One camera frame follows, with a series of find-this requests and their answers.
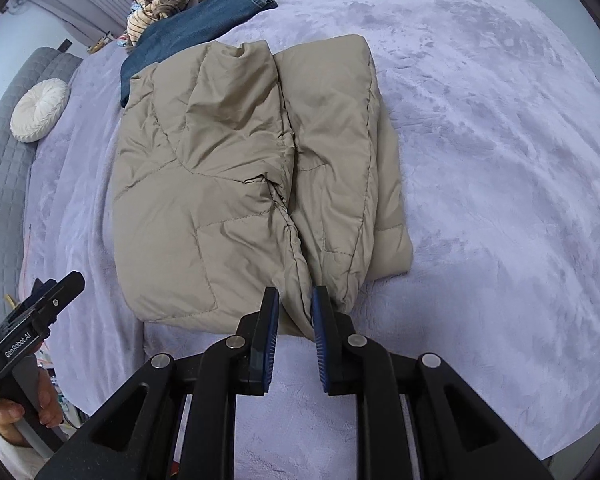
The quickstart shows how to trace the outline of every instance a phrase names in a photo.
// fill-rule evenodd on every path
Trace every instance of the bed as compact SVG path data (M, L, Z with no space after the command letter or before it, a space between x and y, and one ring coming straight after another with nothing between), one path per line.
M0 323L10 310L4 295L15 296L24 255L22 221L29 170L36 143L18 142L10 132L15 105L34 85L50 78L66 83L82 59L54 48L39 48L21 67L0 99Z
M220 41L273 52L366 38L400 135L411 272L367 283L353 318L390 351L446 359L540 458L600 421L600 85L526 0L277 0ZM93 412L148 356L221 335L141 324L117 283L109 178L122 116L110 45L77 69L39 143L20 294L80 270L48 340ZM238 400L236 478L354 477L355 407L322 394L315 346L282 336L264 399Z

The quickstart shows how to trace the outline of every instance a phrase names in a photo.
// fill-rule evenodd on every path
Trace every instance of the gray handle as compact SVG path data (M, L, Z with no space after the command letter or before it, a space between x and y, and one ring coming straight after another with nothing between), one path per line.
M14 366L12 372L16 382L22 388L22 391L27 396L27 399L33 404L36 411L40 411L40 402L38 401L38 381L40 380L40 372L36 357L33 355L22 359ZM48 460L54 454L49 446L40 438L35 430L23 418L15 424L17 430L22 434L24 439L35 449L42 458ZM54 433L63 441L66 440L66 435L60 428L54 428Z

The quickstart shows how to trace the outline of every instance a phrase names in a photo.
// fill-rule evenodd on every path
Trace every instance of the metal screw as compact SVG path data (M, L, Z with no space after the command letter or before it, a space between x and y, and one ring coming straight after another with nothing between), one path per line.
M154 358L151 359L151 366L154 368L166 368L171 363L171 358L167 354L158 354L154 355Z
M361 346L366 345L366 337L360 334L351 334L349 337L347 337L347 342L351 346L360 348Z
M422 356L422 364L427 368L438 368L442 364L442 359L435 354L424 354Z
M232 349L242 348L245 343L246 341L241 335L232 335L226 340L226 345Z

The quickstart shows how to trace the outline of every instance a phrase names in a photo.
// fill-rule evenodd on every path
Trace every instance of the human hand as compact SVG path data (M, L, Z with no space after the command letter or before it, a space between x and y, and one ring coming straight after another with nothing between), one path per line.
M40 368L38 381L38 401L40 402L40 424L54 428L62 423L62 408L58 393L51 383L46 370ZM12 400L0 399L0 435L13 446L30 447L22 434L14 426L24 416L24 408Z

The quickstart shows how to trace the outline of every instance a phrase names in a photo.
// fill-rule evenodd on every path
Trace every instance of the beige puffer jacket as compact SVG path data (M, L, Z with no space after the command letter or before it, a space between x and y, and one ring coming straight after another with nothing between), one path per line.
M311 338L312 287L349 312L413 248L397 134L364 38L213 42L131 81L114 166L114 242L145 322L233 333L267 285L280 330Z

